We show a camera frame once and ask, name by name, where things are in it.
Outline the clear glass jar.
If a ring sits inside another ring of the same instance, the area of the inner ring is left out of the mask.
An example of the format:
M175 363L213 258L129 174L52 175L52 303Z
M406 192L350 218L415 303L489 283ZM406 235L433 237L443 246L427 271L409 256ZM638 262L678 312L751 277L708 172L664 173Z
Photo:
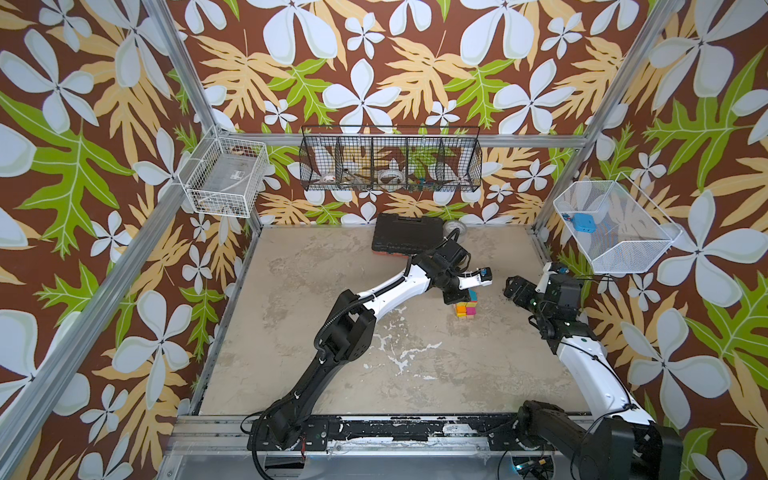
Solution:
M467 226L459 220L450 220L443 224L443 234L446 238L453 236L459 241L466 233Z

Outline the white tape roll in basket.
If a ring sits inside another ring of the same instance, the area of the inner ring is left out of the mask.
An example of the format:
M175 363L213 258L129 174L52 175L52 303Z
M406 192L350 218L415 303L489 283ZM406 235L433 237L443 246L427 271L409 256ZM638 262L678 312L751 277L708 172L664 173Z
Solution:
M397 169L384 169L377 172L377 180L383 186L394 187L403 183L405 175Z

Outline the white mesh corner basket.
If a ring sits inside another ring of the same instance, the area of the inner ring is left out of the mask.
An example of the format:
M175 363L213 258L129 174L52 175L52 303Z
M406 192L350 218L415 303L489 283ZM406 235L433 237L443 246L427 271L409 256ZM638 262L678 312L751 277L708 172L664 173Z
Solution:
M681 237L683 229L625 174L614 180L573 182L554 201L567 231L598 275L644 274ZM594 234L578 233L574 213L593 216Z

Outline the blue object in basket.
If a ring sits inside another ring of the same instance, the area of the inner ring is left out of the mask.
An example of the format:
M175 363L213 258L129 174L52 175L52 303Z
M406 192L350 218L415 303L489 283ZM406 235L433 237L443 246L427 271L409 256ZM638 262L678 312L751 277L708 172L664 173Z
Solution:
M570 222L573 229L578 233L594 234L597 231L597 223L590 214L574 213Z

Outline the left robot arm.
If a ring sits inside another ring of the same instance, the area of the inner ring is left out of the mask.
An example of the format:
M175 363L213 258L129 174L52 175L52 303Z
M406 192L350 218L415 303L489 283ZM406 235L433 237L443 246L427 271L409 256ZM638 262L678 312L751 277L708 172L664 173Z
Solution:
M263 445L285 450L296 444L303 425L338 371L370 348L377 321L406 301L433 288L443 302L454 305L471 299L470 291L489 286L489 267L468 269L471 254L455 238L412 255L405 268L380 285L354 293L347 289L335 301L314 338L315 356L295 386L258 414L249 432L249 449Z

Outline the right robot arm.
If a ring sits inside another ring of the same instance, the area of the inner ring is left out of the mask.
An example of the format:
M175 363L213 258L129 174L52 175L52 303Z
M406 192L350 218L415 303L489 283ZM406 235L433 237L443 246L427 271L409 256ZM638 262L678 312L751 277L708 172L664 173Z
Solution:
M518 410L518 439L530 447L555 447L568 459L574 479L676 479L683 442L639 405L592 329L579 320L582 287L582 279L553 270L536 282L513 276L505 283L505 297L528 312L529 323L571 374L593 416L584 428L554 404L527 400Z

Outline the black tool case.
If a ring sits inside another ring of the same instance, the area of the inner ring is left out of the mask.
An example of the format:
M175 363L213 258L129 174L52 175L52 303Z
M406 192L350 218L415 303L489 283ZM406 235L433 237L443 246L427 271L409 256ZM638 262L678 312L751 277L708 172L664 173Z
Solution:
M432 249L442 240L443 221L439 218L382 213L376 219L371 249L409 256Z

